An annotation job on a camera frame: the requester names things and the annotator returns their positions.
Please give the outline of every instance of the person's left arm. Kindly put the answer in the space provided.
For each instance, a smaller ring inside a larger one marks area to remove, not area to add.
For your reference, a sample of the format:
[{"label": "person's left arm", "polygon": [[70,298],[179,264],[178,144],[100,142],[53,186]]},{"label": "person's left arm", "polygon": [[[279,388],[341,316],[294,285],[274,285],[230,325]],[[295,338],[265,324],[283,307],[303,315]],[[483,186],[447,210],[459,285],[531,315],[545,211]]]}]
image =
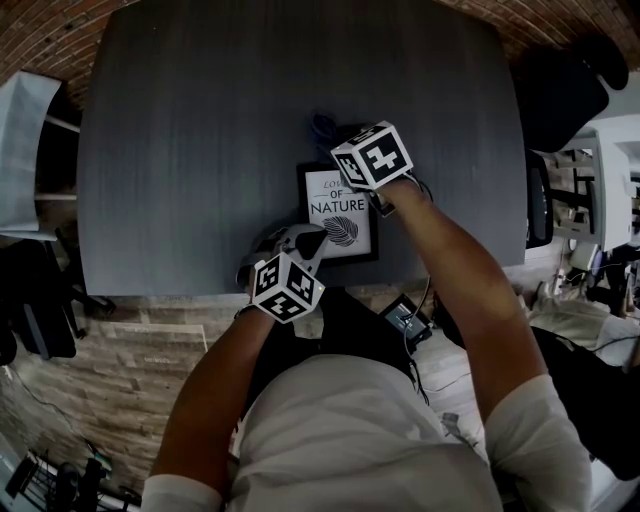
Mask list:
[{"label": "person's left arm", "polygon": [[273,324],[267,314],[250,309],[202,358],[173,406],[151,476],[186,477],[224,496],[231,434]]}]

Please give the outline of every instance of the white cube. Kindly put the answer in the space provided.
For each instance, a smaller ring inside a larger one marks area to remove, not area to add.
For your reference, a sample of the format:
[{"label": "white cube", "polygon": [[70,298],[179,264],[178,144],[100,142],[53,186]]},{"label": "white cube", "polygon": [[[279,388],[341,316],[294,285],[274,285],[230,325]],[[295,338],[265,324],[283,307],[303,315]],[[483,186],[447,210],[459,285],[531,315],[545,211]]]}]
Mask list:
[{"label": "white cube", "polygon": [[353,188],[375,190],[413,168],[395,127],[382,121],[331,150]]},{"label": "white cube", "polygon": [[255,269],[253,304],[281,324],[311,313],[324,292],[322,283],[285,253]]}]

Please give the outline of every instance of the wooden table surface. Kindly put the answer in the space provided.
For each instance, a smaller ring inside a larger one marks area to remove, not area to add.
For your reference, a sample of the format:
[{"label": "wooden table surface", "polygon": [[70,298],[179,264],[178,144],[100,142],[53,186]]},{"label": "wooden table surface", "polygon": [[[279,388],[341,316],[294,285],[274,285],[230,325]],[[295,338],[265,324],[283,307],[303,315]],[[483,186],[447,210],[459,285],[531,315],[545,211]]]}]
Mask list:
[{"label": "wooden table surface", "polygon": [[[112,15],[78,156],[99,295],[235,292],[254,237],[298,208],[314,109],[398,129],[435,201],[502,265],[524,259],[525,160],[495,31],[428,0],[145,0]],[[425,276],[397,218],[326,285]]]}]

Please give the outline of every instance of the forearm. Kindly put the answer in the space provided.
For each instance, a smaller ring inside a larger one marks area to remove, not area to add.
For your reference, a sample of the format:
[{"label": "forearm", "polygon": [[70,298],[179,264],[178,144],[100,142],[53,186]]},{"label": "forearm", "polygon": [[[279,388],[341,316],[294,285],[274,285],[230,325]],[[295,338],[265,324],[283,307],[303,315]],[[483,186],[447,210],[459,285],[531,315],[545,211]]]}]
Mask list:
[{"label": "forearm", "polygon": [[231,433],[274,320],[254,309],[236,319],[187,378],[173,407],[153,474],[226,488]]},{"label": "forearm", "polygon": [[533,333],[498,263],[410,182],[383,188],[465,342],[483,418],[546,371]]}]

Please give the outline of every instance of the black leaf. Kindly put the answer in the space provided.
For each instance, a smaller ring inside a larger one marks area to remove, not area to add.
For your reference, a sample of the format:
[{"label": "black leaf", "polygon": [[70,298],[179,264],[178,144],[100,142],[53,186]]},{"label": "black leaf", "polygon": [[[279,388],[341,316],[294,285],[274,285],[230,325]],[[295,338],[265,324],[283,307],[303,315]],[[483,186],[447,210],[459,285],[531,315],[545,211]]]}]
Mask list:
[{"label": "black leaf", "polygon": [[349,247],[358,238],[358,225],[347,217],[329,217],[322,221],[329,240],[342,247]]}]

